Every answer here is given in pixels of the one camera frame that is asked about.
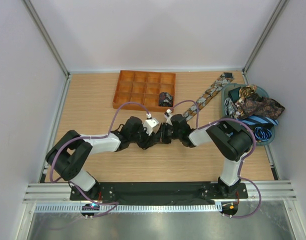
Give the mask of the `brown floral tie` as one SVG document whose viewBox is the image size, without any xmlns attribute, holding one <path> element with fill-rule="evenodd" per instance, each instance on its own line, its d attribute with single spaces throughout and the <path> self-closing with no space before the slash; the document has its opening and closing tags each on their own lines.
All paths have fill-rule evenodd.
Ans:
<svg viewBox="0 0 306 240">
<path fill-rule="evenodd" d="M 183 113 L 186 121 L 191 120 L 198 114 L 222 89 L 234 80 L 232 72 L 223 72 L 195 101 L 188 110 Z"/>
</svg>

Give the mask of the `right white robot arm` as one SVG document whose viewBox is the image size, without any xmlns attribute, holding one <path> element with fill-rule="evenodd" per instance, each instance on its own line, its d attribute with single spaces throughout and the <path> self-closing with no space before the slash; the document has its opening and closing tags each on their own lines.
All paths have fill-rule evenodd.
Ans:
<svg viewBox="0 0 306 240">
<path fill-rule="evenodd" d="M 214 143 L 224 156 L 217 182 L 218 192 L 224 198 L 236 193 L 241 182 L 243 162 L 256 147 L 253 131 L 245 123 L 229 117 L 191 128 L 182 115 L 176 114 L 160 125 L 156 135 L 162 144 L 178 140 L 188 148 Z"/>
</svg>

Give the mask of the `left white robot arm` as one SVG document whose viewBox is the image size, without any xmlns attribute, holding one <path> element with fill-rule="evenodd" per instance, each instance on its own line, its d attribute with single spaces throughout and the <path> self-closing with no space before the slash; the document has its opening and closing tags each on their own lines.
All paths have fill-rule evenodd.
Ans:
<svg viewBox="0 0 306 240">
<path fill-rule="evenodd" d="M 83 169 L 87 158 L 99 153 L 119 152 L 133 143 L 144 148 L 158 125 L 155 118 L 141 121 L 132 116 L 121 130 L 108 134 L 83 135 L 70 130 L 47 153 L 45 160 L 62 179 L 77 185 L 86 199 L 94 200 L 99 188 L 95 178 Z"/>
</svg>

